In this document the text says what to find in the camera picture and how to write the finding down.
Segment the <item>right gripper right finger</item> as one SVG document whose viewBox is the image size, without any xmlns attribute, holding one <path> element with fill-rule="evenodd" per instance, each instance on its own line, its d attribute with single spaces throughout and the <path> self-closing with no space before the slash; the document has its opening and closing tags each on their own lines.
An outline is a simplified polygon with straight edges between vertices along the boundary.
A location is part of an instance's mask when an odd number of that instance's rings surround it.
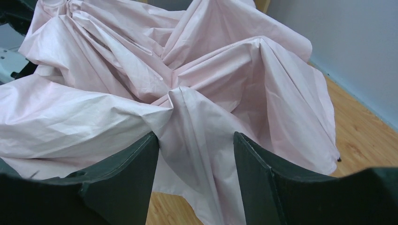
<svg viewBox="0 0 398 225">
<path fill-rule="evenodd" d="M 305 169 L 234 133 L 249 225 L 395 225 L 398 170 L 371 167 L 335 178 Z"/>
</svg>

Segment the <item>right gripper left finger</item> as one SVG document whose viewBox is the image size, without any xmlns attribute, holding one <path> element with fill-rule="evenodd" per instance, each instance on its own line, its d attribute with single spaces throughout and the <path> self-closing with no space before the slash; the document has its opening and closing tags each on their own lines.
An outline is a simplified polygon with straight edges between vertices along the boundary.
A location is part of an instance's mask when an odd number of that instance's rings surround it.
<svg viewBox="0 0 398 225">
<path fill-rule="evenodd" d="M 34 180 L 0 163 L 3 225 L 143 225 L 159 155 L 148 133 L 126 149 L 67 177 Z"/>
</svg>

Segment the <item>pink folding umbrella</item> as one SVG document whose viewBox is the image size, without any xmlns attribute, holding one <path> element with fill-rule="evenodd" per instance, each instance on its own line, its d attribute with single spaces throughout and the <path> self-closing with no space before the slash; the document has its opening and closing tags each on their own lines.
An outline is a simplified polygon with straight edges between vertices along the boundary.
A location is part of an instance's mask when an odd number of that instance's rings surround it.
<svg viewBox="0 0 398 225">
<path fill-rule="evenodd" d="M 24 177 L 64 177 L 154 132 L 154 190 L 206 225 L 243 225 L 235 132 L 311 171 L 337 167 L 311 42 L 251 0 L 40 0 L 19 52 L 38 67 L 0 87 L 0 157 Z"/>
</svg>

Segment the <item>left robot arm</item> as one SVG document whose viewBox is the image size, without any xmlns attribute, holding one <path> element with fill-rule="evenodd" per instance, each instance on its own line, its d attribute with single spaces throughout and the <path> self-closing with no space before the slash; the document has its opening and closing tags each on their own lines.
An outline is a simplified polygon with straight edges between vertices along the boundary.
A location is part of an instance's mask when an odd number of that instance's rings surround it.
<svg viewBox="0 0 398 225">
<path fill-rule="evenodd" d="M 37 68 L 18 52 L 31 25 L 36 3 L 36 0 L 0 1 L 1 84 L 31 75 Z"/>
</svg>

